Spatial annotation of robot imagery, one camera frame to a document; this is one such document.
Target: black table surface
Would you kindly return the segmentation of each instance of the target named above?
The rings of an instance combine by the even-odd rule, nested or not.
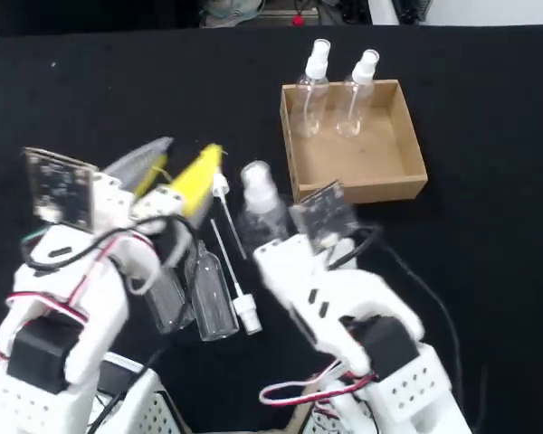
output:
[[[358,213],[386,226],[390,243],[451,310],[462,339],[468,418],[477,418],[484,366],[483,432],[543,433],[543,27],[0,40],[0,321],[21,262],[18,240],[38,224],[22,146],[104,166],[172,136],[177,170],[216,141],[228,152],[224,171],[237,187],[230,196],[235,209],[239,169],[256,158],[270,163],[289,193],[280,85],[296,80],[316,37],[332,42],[331,80],[341,80],[372,47],[381,53],[377,77],[401,81],[430,181],[414,201],[365,205]],[[203,344],[190,328],[157,371],[195,430],[279,428],[290,412],[264,408],[258,390],[305,378],[327,359],[263,289],[254,266],[236,254],[232,260],[256,296],[263,332]],[[385,254],[369,252],[361,262],[421,316],[426,341],[452,373],[438,307]],[[131,300],[131,319],[114,349],[143,361],[157,340],[144,301]]]

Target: open cardboard tray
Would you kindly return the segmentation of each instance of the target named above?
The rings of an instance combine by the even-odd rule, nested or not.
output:
[[[428,177],[398,80],[375,80],[373,98],[362,108],[366,121],[352,138],[336,131],[334,103],[343,89],[342,83],[330,83],[322,129],[303,138],[292,135],[290,126],[296,86],[281,88],[281,123],[294,200],[337,180],[351,203],[414,199]]]

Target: bottle cap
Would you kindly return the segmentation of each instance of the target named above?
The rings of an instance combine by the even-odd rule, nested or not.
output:
[[[212,193],[215,197],[224,200],[225,196],[229,193],[229,183],[224,174],[221,173],[221,169],[217,169],[214,173],[214,184],[212,187]]]
[[[358,84],[371,82],[379,59],[380,55],[376,50],[366,50],[352,71],[352,80]]]
[[[253,161],[242,169],[243,197],[248,211],[265,214],[278,205],[278,189],[263,161]]]
[[[311,79],[320,80],[326,77],[329,46],[329,41],[326,39],[317,39],[314,41],[314,48],[306,64],[306,75]]]
[[[245,332],[248,335],[262,331],[262,323],[255,310],[255,300],[252,294],[244,294],[233,301],[235,313],[242,319]]]

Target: cable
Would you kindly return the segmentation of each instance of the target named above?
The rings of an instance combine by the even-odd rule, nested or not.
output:
[[[35,298],[41,301],[42,303],[44,303],[50,309],[56,310],[57,312],[68,316],[69,318],[73,319],[74,321],[81,324],[82,326],[85,326],[87,324],[88,318],[85,315],[81,314],[80,312],[74,310],[71,307],[68,307],[64,303],[52,297],[48,297],[47,295],[40,292],[31,292],[31,291],[14,292],[13,294],[9,295],[6,298],[6,304],[10,306],[15,300],[18,300],[21,298]]]
[[[376,376],[374,374],[370,374],[370,375],[367,375],[366,377],[363,377],[359,382],[351,386],[347,386],[343,389],[340,389],[339,391],[309,393],[308,395],[304,395],[299,398],[288,398],[288,399],[280,399],[280,400],[270,400],[269,398],[265,398],[264,394],[269,392],[269,390],[266,391],[267,389],[266,388],[260,392],[260,402],[262,404],[270,405],[272,407],[287,407],[290,405],[300,405],[300,404],[305,404],[307,402],[326,400],[328,398],[333,398],[335,396],[345,395],[347,393],[353,393],[353,392],[359,391],[360,389],[366,387],[367,384],[369,384],[372,380],[374,380],[374,378],[376,378]]]
[[[91,253],[92,251],[97,249],[99,247],[99,245],[103,241],[105,241],[107,238],[110,238],[111,236],[113,236],[113,235],[115,235],[117,233],[128,232],[128,231],[136,231],[137,227],[139,227],[139,226],[141,226],[143,224],[146,224],[146,223],[151,223],[151,222],[156,222],[156,221],[169,222],[169,221],[172,221],[172,220],[177,220],[178,222],[182,223],[187,228],[187,230],[189,232],[191,232],[192,235],[195,234],[195,236],[196,236],[195,227],[185,217],[183,217],[183,216],[181,216],[179,214],[176,214],[176,213],[168,214],[168,215],[154,215],[154,216],[151,216],[151,217],[147,217],[146,219],[139,220],[138,222],[135,222],[134,224],[132,224],[131,226],[126,227],[126,228],[113,228],[110,231],[107,231],[107,232],[101,234],[99,237],[95,238],[94,242],[89,247],[87,247],[86,249],[81,250],[80,252],[76,253],[75,255],[73,255],[73,256],[71,256],[71,257],[69,257],[67,259],[61,260],[59,262],[43,263],[43,262],[38,262],[38,261],[34,260],[32,258],[32,255],[31,255],[30,251],[28,251],[28,249],[26,248],[26,243],[23,242],[22,245],[21,245],[21,250],[22,250],[24,263],[28,267],[30,267],[31,269],[38,269],[40,271],[56,271],[57,269],[61,269],[63,267],[66,267],[66,266],[72,264],[73,262],[76,262],[77,260],[84,258],[89,253]]]
[[[318,13],[318,25],[324,25],[324,22],[322,21],[322,12],[320,11],[321,2],[320,0],[316,0],[316,11]]]
[[[477,411],[477,421],[474,424],[473,434],[481,434],[482,425],[487,415],[487,387],[489,382],[489,369],[484,364],[481,368],[481,384],[479,386],[479,409]]]
[[[319,414],[319,415],[322,415],[324,416],[326,419],[328,419],[328,422],[330,420],[340,420],[340,417],[338,414],[330,411],[330,410],[323,410],[323,409],[319,409],[317,408],[317,402],[316,402],[316,406],[314,406],[314,408],[312,409],[312,412],[310,414],[310,419],[312,420],[313,422],[313,427],[312,427],[312,432],[315,432],[315,428],[316,427],[320,427],[324,432],[333,432],[334,434],[339,434],[339,430],[336,429],[336,428],[329,428],[327,427],[326,425],[324,425],[323,423],[321,423],[319,421],[319,418],[314,418],[314,415],[316,414]]]
[[[329,404],[320,404],[320,401],[314,402],[313,412],[326,416],[329,419],[340,419],[339,415]]]
[[[179,221],[182,222],[186,226],[186,228],[189,230],[189,233],[191,234],[191,237],[193,238],[193,242],[195,244],[195,251],[199,251],[199,235],[197,233],[197,230],[184,217],[181,217],[181,220],[179,220]],[[196,282],[196,278],[197,278],[198,265],[199,265],[199,261],[196,260],[195,264],[194,264],[194,267],[193,267],[193,269],[191,271],[191,274],[189,275],[189,280],[188,280],[189,288],[188,288],[188,291],[193,291],[195,289],[195,282]],[[181,307],[181,310],[177,314],[177,317],[175,319],[175,326],[173,327],[174,330],[178,330],[180,328],[181,324],[183,324],[183,321],[185,320],[185,316],[186,316],[186,311],[191,306],[191,300],[189,298],[189,294],[184,293],[184,295],[185,295],[185,298],[186,298],[186,302],[184,303],[184,305]],[[97,419],[92,422],[92,424],[90,425],[89,430],[87,431],[87,434],[94,434],[97,431],[97,429],[103,424],[105,419],[110,415],[110,413],[115,408],[115,406],[119,403],[119,401],[124,396],[127,395],[130,388],[133,387],[133,385],[138,380],[140,380],[143,377],[143,375],[145,375],[145,373],[151,368],[151,366],[153,366],[157,362],[159,357],[161,357],[161,355],[163,355],[163,353],[171,346],[171,344],[172,344],[172,340],[169,337],[167,339],[167,341],[164,344],[162,344],[148,358],[148,360],[145,362],[143,367],[138,371],[137,374],[135,374],[135,376],[131,379],[131,381],[127,384],[127,386],[123,389],[123,391],[117,393],[115,396],[112,397],[112,399],[109,401],[109,403],[107,403],[107,405],[102,409],[102,411],[100,412]]]
[[[335,25],[338,24],[338,20],[334,17],[334,15],[332,14],[332,11],[330,10],[330,8],[331,8],[330,5],[326,5],[326,3],[323,0],[316,0],[316,5],[317,5],[317,8],[318,8],[318,18],[321,17],[321,12],[320,12],[319,9],[322,8],[322,10],[326,13],[328,18],[332,22],[332,24],[335,24]]]
[[[139,241],[142,241],[144,242],[145,244],[147,244],[152,250],[155,250],[155,247],[153,246],[153,244],[151,244],[151,242],[149,240],[147,240],[146,238],[144,237],[141,237],[140,235],[136,234],[136,233],[132,233],[131,234],[131,237],[136,239],[136,240],[139,240]],[[84,273],[84,275],[82,276],[82,279],[81,281],[79,282],[79,284],[76,286],[75,289],[72,290],[71,292],[71,295],[69,296],[69,299],[68,299],[68,302],[67,302],[67,305],[71,306],[74,304],[74,302],[77,300],[77,298],[81,295],[81,290],[86,286],[87,284],[87,281],[89,280],[89,275],[91,274],[92,270],[94,269],[95,265],[97,265],[98,263],[101,263],[104,259],[106,259],[108,256],[110,256],[110,251],[113,247],[115,247],[115,245],[120,241],[120,240],[124,240],[124,237],[118,237],[118,238],[115,238],[113,240],[111,240],[109,242],[109,244],[107,244],[107,246],[105,246],[104,249],[102,249],[99,253],[99,255],[97,255],[97,257],[95,258],[95,260],[92,262],[92,264],[90,265],[89,269],[87,270],[86,273]],[[134,290],[130,290],[131,293],[134,293],[134,294],[137,294],[137,291],[134,291]]]
[[[456,326],[454,325],[453,318],[451,313],[444,305],[444,302],[436,295],[436,293],[424,282],[424,280],[414,273],[408,264],[400,258],[400,255],[390,247],[385,241],[380,242],[380,247],[387,251],[395,260],[396,264],[410,277],[414,282],[418,284],[421,289],[426,292],[430,298],[438,305],[438,307],[443,311],[444,319],[449,327],[449,332],[451,334],[453,351],[454,351],[454,399],[459,404],[462,410],[462,361],[461,361],[461,341],[459,340],[459,335],[456,331]]]
[[[376,416],[374,415],[374,412],[372,411],[372,407],[370,407],[370,404],[368,404],[367,401],[364,401],[364,403],[370,410],[370,416],[372,416],[372,421],[374,422],[374,426],[376,427],[376,434],[380,434],[380,427],[378,427],[378,422],[376,422]]]
[[[35,238],[38,238],[41,235],[44,235],[46,231],[48,231],[48,228],[50,225],[43,226],[42,228],[37,229],[36,231],[33,231],[26,235],[24,238],[20,240],[20,242],[27,243],[29,241],[34,240]]]
[[[345,370],[346,370],[345,365],[343,365],[339,360],[335,360],[324,371],[322,371],[322,373],[320,373],[319,375],[314,375],[306,381],[279,382],[277,384],[272,384],[270,386],[264,387],[260,391],[260,394],[259,394],[260,402],[264,405],[270,405],[272,407],[286,407],[289,405],[298,405],[298,404],[303,404],[306,402],[322,401],[334,396],[339,396],[339,395],[355,392],[359,389],[362,389],[370,381],[372,381],[373,378],[375,378],[375,375],[369,374],[361,378],[359,382],[352,384],[350,386],[347,386],[339,391],[315,392],[315,393],[310,393],[305,396],[297,396],[293,398],[284,398],[284,399],[277,399],[277,400],[273,400],[266,397],[266,395],[271,392],[276,392],[281,389],[285,389],[287,387],[306,387],[312,384],[317,384],[318,382],[321,382],[321,381],[331,382],[333,380],[336,380],[340,376],[342,376],[342,374],[346,373]]]
[[[392,0],[400,24],[417,24],[419,20],[416,0]]]
[[[366,238],[360,243],[360,245],[356,246],[351,252],[347,253],[346,255],[342,256],[341,258],[336,259],[334,262],[328,265],[328,271],[332,271],[334,269],[339,269],[344,264],[347,264],[352,259],[360,256],[364,251],[372,246],[374,244],[374,241],[376,241],[380,235],[382,235],[383,229],[382,226],[374,224],[374,225],[365,225],[357,228],[356,232],[364,232],[366,234]]]
[[[304,0],[301,3],[301,8],[298,8],[298,0],[293,0],[293,8],[296,11],[296,15],[301,15],[302,12],[304,12],[304,9],[310,4],[311,0]]]
[[[444,319],[449,327],[449,332],[451,334],[452,346],[453,346],[453,358],[454,358],[454,399],[457,401],[459,407],[462,409],[462,398],[463,398],[463,385],[462,385],[462,359],[461,359],[461,341],[454,325],[453,318],[444,304],[444,302],[436,295],[436,293],[424,282],[424,280],[414,273],[408,264],[396,253],[396,251],[390,247],[390,245],[381,237],[383,233],[383,228],[380,225],[366,225],[358,228],[357,231],[363,231],[367,234],[366,238],[362,243],[354,248],[350,253],[342,256],[341,258],[335,260],[328,265],[328,270],[338,269],[342,265],[348,263],[350,260],[361,255],[368,247],[372,246],[375,241],[378,241],[379,247],[389,253],[396,264],[411,278],[416,284],[418,284],[421,289],[426,292],[429,297],[431,297],[434,302],[439,306],[443,311]]]

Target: clear plastic bottle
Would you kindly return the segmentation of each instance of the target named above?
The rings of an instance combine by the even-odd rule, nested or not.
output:
[[[237,227],[246,253],[273,240],[287,240],[290,215],[278,195],[270,167],[263,161],[253,161],[243,168],[242,181],[245,205]]]
[[[317,39],[306,64],[306,72],[300,77],[296,97],[291,106],[290,127],[293,134],[312,137],[318,134],[326,109],[329,83],[329,42]]]
[[[373,78],[378,59],[378,52],[366,50],[344,81],[344,91],[336,103],[336,130],[343,137],[357,136],[366,121],[365,107],[374,93]]]
[[[186,300],[173,269],[161,271],[153,286],[145,293],[145,299],[161,334],[174,332],[177,327],[184,328],[195,319],[193,309],[189,307],[183,316],[178,318]]]
[[[192,285],[190,278],[196,260],[197,276]],[[201,340],[209,342],[224,339],[238,332],[239,323],[221,263],[202,241],[199,243],[199,251],[189,255],[185,273],[188,287],[192,289],[191,302]]]

